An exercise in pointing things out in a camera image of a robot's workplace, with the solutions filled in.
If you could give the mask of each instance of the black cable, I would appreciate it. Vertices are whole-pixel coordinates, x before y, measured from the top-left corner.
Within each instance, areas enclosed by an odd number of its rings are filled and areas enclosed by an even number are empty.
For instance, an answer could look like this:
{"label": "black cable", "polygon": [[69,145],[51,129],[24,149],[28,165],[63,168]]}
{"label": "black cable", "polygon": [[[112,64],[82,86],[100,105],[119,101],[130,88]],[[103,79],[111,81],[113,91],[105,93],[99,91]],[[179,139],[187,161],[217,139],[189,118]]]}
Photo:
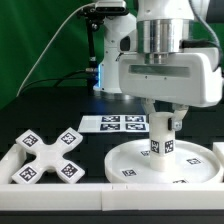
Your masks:
{"label": "black cable", "polygon": [[97,61],[96,61],[96,53],[94,47],[94,40],[93,40],[93,30],[92,30],[92,23],[90,19],[86,19],[86,29],[87,29],[87,37],[89,43],[89,67],[90,68],[97,68]]}
{"label": "black cable", "polygon": [[61,79],[58,79],[58,81],[53,85],[53,87],[57,87],[58,85],[61,84],[61,82],[63,82],[65,79],[67,79],[69,77],[72,77],[74,75],[78,75],[78,74],[81,74],[81,73],[85,73],[85,72],[86,72],[85,70],[79,70],[79,71],[71,72],[71,73],[63,76]]}
{"label": "black cable", "polygon": [[21,89],[20,94],[18,96],[20,96],[28,87],[30,87],[31,85],[35,85],[36,83],[49,82],[49,81],[58,81],[58,80],[61,81],[62,79],[63,79],[62,81],[64,81],[64,80],[78,80],[78,79],[82,80],[82,79],[87,79],[87,78],[89,78],[89,76],[86,76],[86,77],[76,77],[76,78],[52,78],[52,79],[41,79],[41,80],[37,80],[37,81],[31,82],[31,83],[25,85]]}
{"label": "black cable", "polygon": [[194,14],[194,16],[197,18],[198,22],[200,22],[203,27],[208,31],[208,33],[212,36],[212,39],[214,42],[211,42],[214,46],[216,46],[219,50],[219,62],[218,65],[216,67],[216,69],[214,71],[216,71],[220,66],[221,66],[221,60],[222,60],[222,56],[223,56],[223,51],[222,48],[220,46],[220,42],[219,42],[219,38],[217,37],[216,33],[214,32],[214,30],[204,21],[204,19],[198,15],[195,6],[192,2],[192,0],[188,0],[190,7],[192,9],[192,12]]}
{"label": "black cable", "polygon": [[95,3],[91,3],[91,4],[87,4],[85,6],[82,6],[80,8],[78,8],[77,10],[75,10],[63,23],[62,25],[58,28],[58,30],[56,31],[56,33],[54,34],[54,36],[52,37],[52,39],[50,40],[50,42],[47,44],[47,46],[45,47],[44,51],[41,53],[40,57],[37,59],[36,63],[33,65],[33,67],[31,68],[31,70],[29,71],[28,75],[26,76],[26,78],[24,79],[23,83],[21,84],[17,96],[19,96],[19,93],[21,91],[21,89],[23,88],[23,86],[25,86],[25,83],[27,82],[27,80],[29,79],[29,77],[33,74],[34,70],[36,69],[36,67],[38,66],[38,64],[40,63],[40,61],[42,60],[42,58],[44,57],[44,55],[46,54],[46,52],[48,51],[49,47],[52,45],[52,43],[54,42],[54,40],[56,39],[56,37],[58,36],[58,34],[61,32],[61,30],[64,28],[64,26],[72,19],[72,17],[74,17],[74,15],[76,15],[80,10],[83,10],[86,7],[89,6],[94,6]]}
{"label": "black cable", "polygon": [[182,41],[182,48],[203,48],[203,47],[210,47],[210,46],[216,47],[219,51],[219,60],[217,62],[217,66],[213,70],[213,72],[215,72],[221,66],[221,61],[223,59],[222,49],[220,49],[220,47],[216,43],[206,39]]}

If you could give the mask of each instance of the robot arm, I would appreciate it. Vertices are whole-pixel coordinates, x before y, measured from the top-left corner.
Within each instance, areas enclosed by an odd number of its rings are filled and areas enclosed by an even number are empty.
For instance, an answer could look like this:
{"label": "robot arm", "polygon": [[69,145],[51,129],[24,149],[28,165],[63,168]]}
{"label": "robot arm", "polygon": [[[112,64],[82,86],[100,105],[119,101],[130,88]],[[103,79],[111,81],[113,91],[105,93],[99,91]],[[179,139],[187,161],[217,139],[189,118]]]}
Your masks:
{"label": "robot arm", "polygon": [[[134,7],[138,10],[138,0],[133,0]],[[223,0],[193,0],[198,14],[208,23],[224,23]]]}
{"label": "robot arm", "polygon": [[120,39],[136,29],[136,18],[132,14],[104,19],[104,59],[99,65],[99,81],[94,86],[95,94],[104,97],[122,97],[119,87]]}
{"label": "robot arm", "polygon": [[222,98],[217,48],[183,48],[194,14],[188,0],[140,0],[135,51],[120,59],[123,93],[196,107]]}

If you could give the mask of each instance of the black surface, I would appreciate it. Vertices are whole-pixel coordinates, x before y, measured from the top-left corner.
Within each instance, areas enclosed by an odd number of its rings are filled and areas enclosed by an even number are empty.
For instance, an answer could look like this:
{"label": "black surface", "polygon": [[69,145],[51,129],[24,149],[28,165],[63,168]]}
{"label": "black surface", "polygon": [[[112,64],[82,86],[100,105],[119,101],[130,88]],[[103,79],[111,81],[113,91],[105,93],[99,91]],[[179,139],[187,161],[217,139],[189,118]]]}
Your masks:
{"label": "black surface", "polygon": [[[156,104],[158,111],[172,111],[171,105]],[[212,148],[224,141],[224,105],[190,108],[177,139]],[[113,101],[88,95],[85,88],[34,88],[0,111],[1,157],[27,129],[35,131],[46,144],[53,144],[67,128],[78,130],[83,115],[144,114],[138,100]],[[104,157],[113,147],[148,134],[83,134],[82,143],[65,155],[86,171],[81,183],[107,182]],[[61,182],[46,174],[40,183]],[[119,212],[0,212],[0,223],[215,223],[224,220],[224,211],[119,211]]]}
{"label": "black surface", "polygon": [[208,23],[224,23],[223,10],[223,0],[210,0],[206,21]]}
{"label": "black surface", "polygon": [[120,42],[120,49],[122,51],[130,51],[131,48],[131,39],[129,36],[124,37]]}

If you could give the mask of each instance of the white robot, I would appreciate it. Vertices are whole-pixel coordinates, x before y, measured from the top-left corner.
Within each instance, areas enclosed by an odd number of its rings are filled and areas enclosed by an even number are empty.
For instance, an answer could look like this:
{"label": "white robot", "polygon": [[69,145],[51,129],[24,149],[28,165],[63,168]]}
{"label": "white robot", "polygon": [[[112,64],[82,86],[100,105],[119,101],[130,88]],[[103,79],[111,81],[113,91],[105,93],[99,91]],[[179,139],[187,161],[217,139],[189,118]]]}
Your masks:
{"label": "white robot", "polygon": [[[124,1],[103,0],[96,2],[96,8],[126,8]],[[136,29],[136,17],[129,13],[126,16],[109,16],[104,19],[104,59],[99,65],[99,81],[94,86],[97,96],[110,99],[129,99],[122,94],[119,86],[119,58],[117,45],[121,39]]]}
{"label": "white robot", "polygon": [[[221,160],[208,149],[175,140],[189,106],[209,107],[222,98],[223,79],[218,39],[202,19],[209,0],[140,0],[137,29],[119,60],[122,93],[143,98],[150,140],[117,146],[105,158],[114,183],[222,182]],[[197,19],[213,35],[215,47],[191,41]],[[174,113],[155,112],[155,100],[173,104]]]}

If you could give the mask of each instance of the white plastic part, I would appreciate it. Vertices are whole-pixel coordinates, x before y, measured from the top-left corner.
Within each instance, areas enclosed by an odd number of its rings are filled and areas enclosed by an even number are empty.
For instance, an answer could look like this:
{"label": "white plastic part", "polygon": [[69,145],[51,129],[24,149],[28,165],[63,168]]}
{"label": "white plastic part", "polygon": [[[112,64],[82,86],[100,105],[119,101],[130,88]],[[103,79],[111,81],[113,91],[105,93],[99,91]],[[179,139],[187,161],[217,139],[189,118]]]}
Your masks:
{"label": "white plastic part", "polygon": [[168,171],[175,168],[175,131],[168,130],[168,120],[172,113],[149,115],[151,151],[149,163],[155,171]]}
{"label": "white plastic part", "polygon": [[206,20],[210,0],[193,0],[196,12],[200,17]]}
{"label": "white plastic part", "polygon": [[75,163],[65,160],[63,155],[73,150],[82,139],[78,132],[69,128],[58,137],[55,144],[45,145],[38,135],[28,130],[16,142],[28,153],[36,155],[36,159],[23,166],[12,179],[19,184],[34,184],[45,171],[56,171],[63,181],[76,183],[85,171]]}
{"label": "white plastic part", "polygon": [[170,54],[165,65],[155,66],[145,64],[144,55],[128,54],[119,63],[124,94],[196,107],[216,105],[222,98],[221,69],[212,71],[207,54]]}
{"label": "white plastic part", "polygon": [[[128,52],[137,52],[137,46],[138,46],[138,32],[137,29],[133,30],[131,33],[128,34],[130,38],[130,49]],[[117,49],[121,53],[128,53],[127,51],[122,51],[120,48],[120,42],[117,44]]]}
{"label": "white plastic part", "polygon": [[[218,144],[224,150],[224,144]],[[16,156],[17,161],[20,158],[19,153],[8,155],[9,160],[12,156]],[[0,174],[9,175],[5,169],[0,169]],[[0,211],[206,211],[224,209],[224,186],[223,183],[206,186],[201,183],[1,184],[0,199]]]}
{"label": "white plastic part", "polygon": [[136,140],[112,149],[105,158],[105,173],[111,183],[178,184],[220,183],[223,167],[210,150],[176,140],[173,169],[151,169],[149,139]]}
{"label": "white plastic part", "polygon": [[222,166],[224,167],[224,143],[223,142],[214,142],[213,143],[213,152],[219,158]]}
{"label": "white plastic part", "polygon": [[95,91],[121,93],[119,86],[119,55],[117,45],[122,38],[136,29],[136,18],[132,14],[104,20],[104,59],[99,65],[99,83]]}
{"label": "white plastic part", "polygon": [[79,133],[149,132],[144,115],[83,116]]}
{"label": "white plastic part", "polygon": [[126,9],[126,2],[125,1],[97,1],[95,8],[122,8],[122,9]]}
{"label": "white plastic part", "polygon": [[26,160],[26,152],[21,146],[15,144],[0,162],[0,184],[12,182],[12,175],[20,169]]}
{"label": "white plastic part", "polygon": [[137,20],[186,19],[194,15],[188,0],[140,0]]}
{"label": "white plastic part", "polygon": [[212,71],[217,68],[217,62],[219,62],[219,50],[218,48],[184,48],[184,53],[201,53],[208,57],[211,64]]}

